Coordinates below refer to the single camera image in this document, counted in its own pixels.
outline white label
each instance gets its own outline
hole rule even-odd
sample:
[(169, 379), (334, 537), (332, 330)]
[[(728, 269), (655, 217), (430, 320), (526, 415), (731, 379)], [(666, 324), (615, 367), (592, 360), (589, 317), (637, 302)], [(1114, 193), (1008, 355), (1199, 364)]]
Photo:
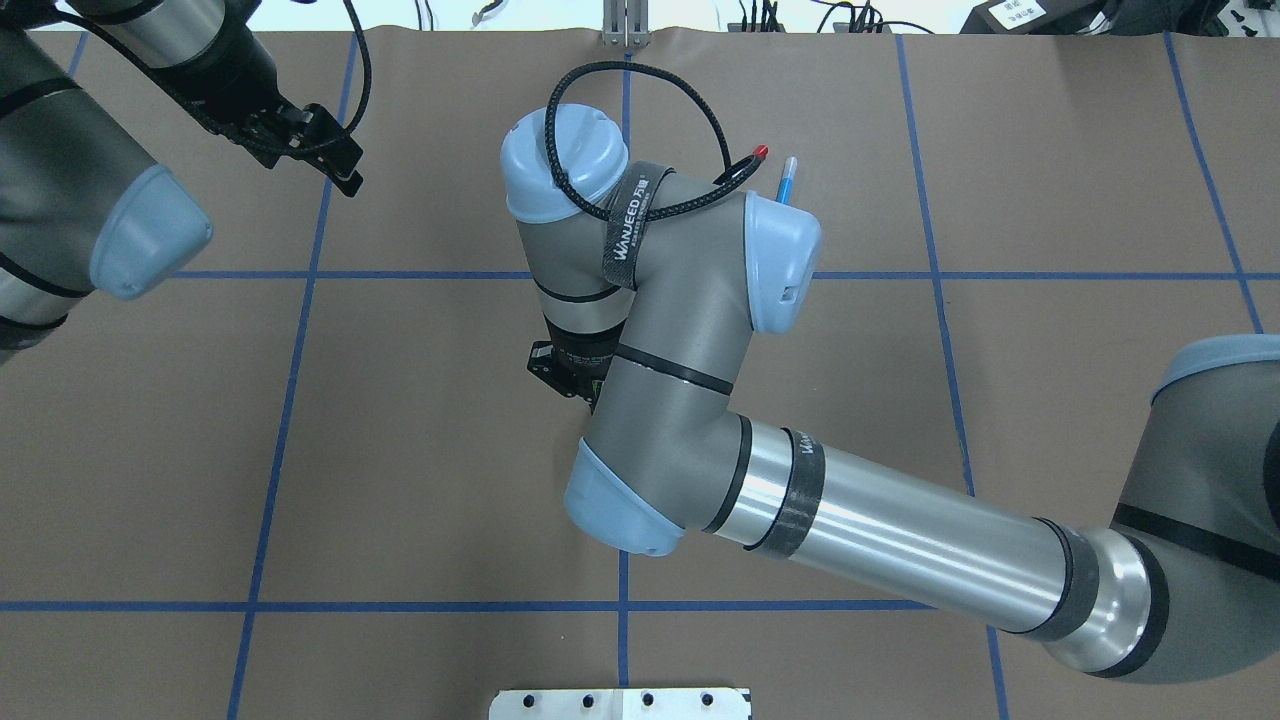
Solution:
[(992, 5), (988, 10), (1000, 24), (1005, 26), (1005, 29), (1014, 29), (1046, 14), (1044, 8), (1041, 8), (1036, 0), (1007, 0)]

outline silver arm segment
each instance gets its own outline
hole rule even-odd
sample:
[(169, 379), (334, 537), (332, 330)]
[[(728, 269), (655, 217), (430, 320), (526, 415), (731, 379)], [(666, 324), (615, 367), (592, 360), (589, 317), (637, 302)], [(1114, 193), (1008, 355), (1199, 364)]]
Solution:
[(152, 69), (177, 67), (204, 53), (228, 10), (225, 0), (70, 0), (70, 6)]
[[(541, 117), (524, 118), (503, 145), (508, 206), (543, 292), (599, 293), (608, 287), (604, 224), (575, 208), (530, 211), (562, 200), (545, 170)], [(580, 192), (605, 197), (620, 151), (595, 124), (575, 118), (557, 123), (559, 147), (576, 152), (562, 161)], [(708, 188), (671, 176), (654, 206)], [(620, 190), (621, 197), (630, 192)], [(753, 243), (773, 242), (753, 220), (762, 204), (768, 201), (735, 193), (644, 234), (630, 314), (616, 318), (625, 325), (607, 392), (566, 493), (579, 527), (648, 555), (671, 552), (686, 528), (713, 532), (753, 552), (972, 615), (1100, 676), (1201, 679), (1280, 648), (1280, 520), (1263, 492), (1280, 484), (1275, 470), (1266, 479), (1263, 470), (1268, 442), (1280, 445), (1271, 441), (1280, 425), (1280, 337), (1256, 336), (1248, 364), (1221, 363), (1160, 393), (1111, 528), (1021, 518), (728, 411), (750, 334), (763, 329), (758, 306), (777, 301), (762, 297), (768, 283), (755, 282), (760, 268), (750, 258)], [(797, 210), (768, 213), (815, 225)], [(814, 260), (800, 264), (812, 272)], [(803, 286), (787, 290), (799, 290), (803, 301)], [(1197, 397), (1183, 400), (1188, 392)], [(1198, 420), (1188, 421), (1188, 413)], [(1221, 468), (1222, 457), (1236, 460)], [(1239, 487), (1224, 491), (1231, 483), (1220, 480), (1220, 469)], [(1224, 492), (1204, 509), (1206, 498)], [(1274, 493), (1280, 497), (1280, 488)], [(1169, 497), (1188, 500), (1170, 505)], [(1201, 544), (1151, 516), (1199, 530)], [(1215, 555), (1240, 519), (1248, 532), (1236, 542), (1261, 565)], [(1213, 618), (1204, 620), (1206, 612)]]
[(0, 363), (95, 288), (147, 292), (212, 227), (172, 173), (22, 31), (0, 23)]

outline black band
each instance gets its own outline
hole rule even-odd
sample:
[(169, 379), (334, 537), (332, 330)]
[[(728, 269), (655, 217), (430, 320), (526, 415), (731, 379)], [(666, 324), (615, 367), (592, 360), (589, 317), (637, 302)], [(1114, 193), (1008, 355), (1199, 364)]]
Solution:
[(68, 290), (61, 286), (56, 286), (46, 279), (33, 275), (27, 268), (14, 263), (8, 255), (0, 252), (0, 269), (4, 269), (10, 275), (18, 278), (19, 281), (29, 284), (31, 287), (47, 292), (49, 295), (56, 295), (58, 297), (70, 297), (79, 300), (81, 297), (87, 297), (92, 291), (81, 290)]
[(1064, 528), (1047, 518), (1037, 520), (1048, 525), (1062, 543), (1062, 557), (1066, 560), (1062, 597), (1043, 623), (1030, 630), (1010, 634), (1036, 642), (1053, 642), (1074, 633), (1093, 612), (1098, 601), (1098, 555), (1089, 541), (1074, 529)]
[(573, 378), (573, 391), (581, 397), (599, 397), (618, 338), (622, 337), (622, 323), (607, 331), (582, 334), (547, 320), (547, 332), (550, 334), (556, 361), (568, 369)]
[(1123, 502), (1111, 521), (1280, 583), (1280, 555), (1274, 552)]
[(115, 13), (102, 13), (101, 15), (84, 15), (84, 19), (93, 20), (93, 24), (100, 26), (118, 26), (133, 22), (163, 4), (164, 0), (142, 0), (132, 8), (116, 10)]
[(604, 229), (604, 258), (600, 268), (604, 279), (627, 290), (636, 288), (636, 259), (649, 206), (658, 195), (662, 179), (671, 168), (657, 163), (636, 161), (622, 174), (609, 195), (609, 222)]
[(28, 86), (19, 87), (18, 90), (14, 90), (9, 95), (0, 97), (0, 119), (4, 119), (5, 117), (13, 114), (20, 108), (31, 105), (32, 102), (40, 100), (41, 97), (47, 97), (55, 92), (61, 92), (64, 90), (79, 90), (79, 86), (76, 85), (76, 81), (73, 81), (72, 78), (63, 76), (63, 77), (42, 79), (40, 82), (33, 82)]
[(0, 318), (0, 350), (17, 352), (35, 346), (67, 322), (67, 315), (47, 325), (28, 325), (8, 318)]
[(604, 300), (605, 297), (622, 290), (621, 287), (614, 286), (602, 290), (600, 292), (594, 292), (591, 295), (561, 295), (554, 290), (547, 290), (547, 287), (543, 283), (538, 282), (536, 279), (534, 281), (534, 284), (536, 284), (538, 290), (543, 291), (544, 295), (554, 300), (559, 300), (561, 302), (595, 302), (598, 300)]
[(716, 514), (709, 525), (703, 528), (704, 533), (714, 533), (724, 525), (724, 520), (728, 520), (733, 506), (737, 505), (737, 496), (742, 492), (742, 480), (746, 479), (746, 464), (751, 460), (751, 421), (744, 415), (739, 415), (737, 419), (742, 425), (742, 439), (737, 445), (737, 465), (733, 468), (733, 479), (728, 484), (728, 492), (724, 493), (724, 502), (721, 502), (719, 512)]
[(1151, 550), (1142, 541), (1133, 536), (1124, 536), (1133, 548), (1142, 557), (1142, 565), (1147, 569), (1147, 580), (1151, 585), (1151, 609), (1147, 610), (1147, 623), (1142, 629), (1138, 644), (1129, 651), (1129, 655), (1106, 670), (1088, 673), (1094, 678), (1121, 678), (1138, 670), (1151, 660), (1160, 647), (1160, 641), (1165, 637), (1165, 626), (1169, 625), (1169, 580), (1165, 578), (1165, 569), (1152, 555)]
[(155, 74), (187, 100), (202, 102), (211, 118), (243, 127), (250, 115), (273, 115), (288, 101), (276, 86), (275, 61), (246, 24), (251, 8), (228, 3), (223, 24), (209, 45)]
[(1271, 519), (1275, 520), (1276, 528), (1280, 528), (1280, 421), (1271, 433), (1267, 455), (1262, 460), (1262, 488), (1267, 495)]
[(707, 388), (712, 392), (718, 392), (721, 395), (731, 395), (733, 392), (733, 383), (722, 380), (717, 377), (708, 375), (707, 373), (695, 370), (692, 368), (686, 368), (678, 363), (672, 363), (664, 357), (658, 357), (657, 355), (650, 355), (644, 350), (636, 350), (630, 345), (618, 343), (618, 348), (614, 351), (617, 357), (623, 360), (630, 360), (636, 365), (643, 365), (649, 368), (655, 373), (662, 373), (664, 375), (671, 375), (677, 380), (685, 380), (686, 383), (694, 383), (698, 387)]
[(809, 534), (827, 482), (827, 456), (809, 433), (782, 428), (791, 437), (791, 477), (782, 507), (760, 542), (746, 550), (791, 557)]

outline blue tape line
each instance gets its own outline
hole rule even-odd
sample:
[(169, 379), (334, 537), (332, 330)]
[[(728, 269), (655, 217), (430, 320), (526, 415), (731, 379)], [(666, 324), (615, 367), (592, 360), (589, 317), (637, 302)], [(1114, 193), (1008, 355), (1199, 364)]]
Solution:
[(246, 602), (136, 600), (13, 600), (0, 612), (244, 612)]
[(1005, 691), (1005, 664), (1000, 660), (1000, 639), (996, 629), (987, 625), (987, 655), (991, 656), (991, 676), (996, 680), (996, 710), (1000, 720), (1009, 720), (1009, 693)]
[(618, 551), (618, 687), (631, 687), (631, 555)]
[(529, 270), (179, 270), (174, 279), (196, 281), (527, 281)]
[(1199, 133), (1196, 132), (1196, 119), (1192, 118), (1192, 105), (1187, 99), (1183, 72), (1178, 67), (1178, 54), (1174, 51), (1174, 36), (1167, 31), (1165, 32), (1165, 51), (1169, 54), (1169, 69), (1174, 73), (1174, 85), (1178, 87), (1178, 101), (1183, 106), (1183, 119), (1187, 120), (1187, 132), (1192, 137), (1192, 149), (1196, 151), (1196, 160), (1201, 165), (1201, 174), (1204, 176), (1204, 187), (1208, 188), (1208, 197), (1213, 204), (1213, 214), (1217, 215), (1217, 225), (1222, 231), (1224, 242), (1226, 242), (1226, 252), (1231, 256), (1231, 266), (1235, 268), (1235, 277), (1240, 282), (1240, 293), (1244, 296), (1244, 306), (1249, 311), (1249, 322), (1253, 323), (1253, 332), (1261, 333), (1262, 319), (1258, 316), (1258, 309), (1253, 304), (1253, 293), (1249, 292), (1249, 281), (1244, 274), (1240, 254), (1235, 249), (1235, 238), (1231, 237), (1231, 227), (1226, 222), (1222, 200), (1217, 195), (1217, 184), (1213, 183), (1213, 173), (1208, 169), (1208, 160), (1204, 159), (1204, 149), (1201, 146)]
[(120, 601), (12, 600), (0, 612), (246, 612), (476, 615), (509, 612), (900, 612), (934, 610), (911, 600), (545, 600), (545, 601)]
[(244, 614), (244, 624), (241, 626), (241, 644), (236, 651), (236, 673), (232, 675), (232, 696), (227, 701), (227, 720), (236, 720), (239, 715), (241, 691), (244, 689), (244, 670), (248, 667), (248, 647), (253, 639), (253, 620), (257, 615), (253, 610)]
[[(1108, 272), (1043, 272), (1043, 270), (941, 270), (943, 281), (1229, 281), (1236, 273), (1108, 273)], [(932, 270), (819, 270), (815, 281), (929, 281)], [(1244, 273), (1251, 281), (1276, 281), (1280, 273)], [(527, 281), (529, 270), (179, 270), (173, 279), (196, 281)]]
[[(347, 49), (347, 72), (342, 81), (342, 101), (338, 118), (346, 119), (347, 101), (351, 97), (351, 78), (356, 68), (356, 36), (352, 33)], [(307, 272), (307, 286), (302, 292), (302, 310), (298, 313), (298, 332), (293, 341), (293, 357), (289, 363), (289, 379), (284, 387), (284, 407), (280, 410), (280, 428), (275, 437), (275, 456), (271, 460), (271, 477), (266, 486), (266, 503), (262, 507), (262, 525), (259, 529), (257, 551), (253, 556), (253, 574), (250, 578), (248, 602), (244, 612), (244, 626), (241, 630), (239, 651), (236, 653), (236, 673), (232, 676), (232, 694), (227, 702), (227, 720), (236, 720), (239, 714), (241, 692), (244, 688), (244, 670), (248, 666), (248, 651), (253, 641), (253, 619), (259, 592), (262, 589), (262, 568), (266, 564), (266, 548), (271, 538), (271, 521), (275, 516), (275, 497), (280, 488), (280, 470), (284, 466), (284, 448), (289, 438), (289, 421), (293, 418), (293, 398), (298, 387), (298, 372), (302, 366), (302, 348), (307, 341), (307, 322), (311, 318), (311, 301), (315, 296), (316, 270), (320, 268), (320, 251), (324, 247), (324, 232), (329, 219), (329, 200), (333, 196), (333, 181), (325, 178), (324, 192), (320, 196), (320, 210), (316, 215), (315, 241), (311, 245), (311, 263)]]
[(884, 612), (933, 610), (914, 600), (632, 600), (632, 612)]
[(902, 100), (906, 104), (906, 129), (911, 138), (911, 161), (915, 165), (915, 191), (920, 199), (920, 219), (924, 224), (924, 245), (929, 252), (929, 275), (933, 281), (933, 304), (938, 314), (938, 332), (942, 336), (942, 355), (947, 368), (947, 386), (951, 392), (951, 415), (960, 439), (965, 489), (974, 495), (973, 470), (969, 464), (969, 438), (964, 427), (964, 407), (960, 404), (960, 386), (956, 380), (955, 355), (951, 348), (951, 328), (947, 324), (946, 299), (942, 293), (942, 272), (938, 268), (938, 249), (933, 238), (933, 217), (929, 213), (929, 193), (924, 184), (924, 161), (920, 158), (920, 138), (915, 124), (915, 106), (911, 101), (911, 79), (906, 68), (906, 49), (902, 36), (897, 41), (897, 61), (902, 76)]
[[(965, 489), (975, 496), (973, 484), (973, 465), (969, 459), (969, 437), (964, 425), (964, 406), (960, 402), (960, 383), (956, 379), (955, 354), (951, 347), (951, 328), (947, 324), (946, 297), (942, 292), (942, 272), (938, 264), (938, 249), (933, 237), (933, 218), (929, 213), (929, 193), (924, 183), (924, 160), (920, 156), (920, 137), (915, 123), (915, 105), (911, 101), (911, 76), (906, 65), (906, 45), (901, 35), (893, 36), (897, 44), (897, 64), (902, 74), (902, 101), (906, 106), (906, 129), (911, 138), (911, 161), (915, 165), (915, 190), (920, 196), (920, 219), (924, 223), (924, 243), (929, 251), (929, 272), (933, 274), (933, 304), (938, 313), (938, 332), (942, 336), (942, 356), (947, 369), (947, 388), (951, 392), (951, 415), (960, 439), (960, 459), (964, 470)], [(1001, 707), (1001, 720), (1007, 720), (1007, 700), (1005, 697), (1005, 673), (1000, 662), (1000, 647), (988, 629), (987, 653), (991, 656), (991, 676), (996, 687), (996, 705)]]
[(927, 281), (933, 277), (932, 273), (916, 272), (916, 270), (865, 270), (865, 272), (841, 272), (841, 270), (819, 270), (813, 274), (815, 281)]
[(1101, 273), (942, 270), (945, 281), (1235, 281), (1235, 273)]
[[(631, 53), (622, 59), (631, 61)], [(631, 70), (622, 70), (622, 143), (631, 150)], [(631, 685), (630, 641), (631, 619), (628, 603), (631, 600), (631, 555), (618, 551), (618, 687)]]
[(461, 614), (481, 612), (617, 612), (612, 600), (548, 601), (364, 601), (364, 602), (259, 602), (259, 614)]
[(79, 42), (76, 44), (76, 53), (72, 55), (72, 64), (67, 65), (67, 77), (76, 77), (79, 69), (81, 58), (84, 56), (84, 46), (88, 45), (88, 31), (81, 32)]

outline light blue joint cap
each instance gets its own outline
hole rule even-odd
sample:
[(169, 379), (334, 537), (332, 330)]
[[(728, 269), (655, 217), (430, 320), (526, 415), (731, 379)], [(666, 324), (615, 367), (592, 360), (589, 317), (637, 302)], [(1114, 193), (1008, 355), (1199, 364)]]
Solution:
[(799, 208), (748, 192), (742, 228), (751, 327), (782, 334), (795, 324), (809, 292), (822, 252), (822, 225)]
[(1174, 356), (1151, 401), (1155, 402), (1166, 387), (1196, 373), (1268, 360), (1280, 360), (1280, 334), (1229, 334), (1193, 342)]
[[(522, 223), (554, 223), (581, 211), (552, 179), (545, 122), (547, 108), (534, 110), (502, 141), (507, 210)], [(618, 124), (586, 105), (557, 108), (556, 152), (570, 183), (591, 202), (603, 200), (617, 184), (630, 156)]]
[(634, 555), (660, 557), (676, 550), (685, 530), (627, 487), (586, 445), (577, 443), (577, 460), (564, 491), (564, 509), (593, 538)]
[(111, 208), (88, 277), (120, 300), (142, 296), (209, 245), (214, 224), (169, 168), (152, 165)]

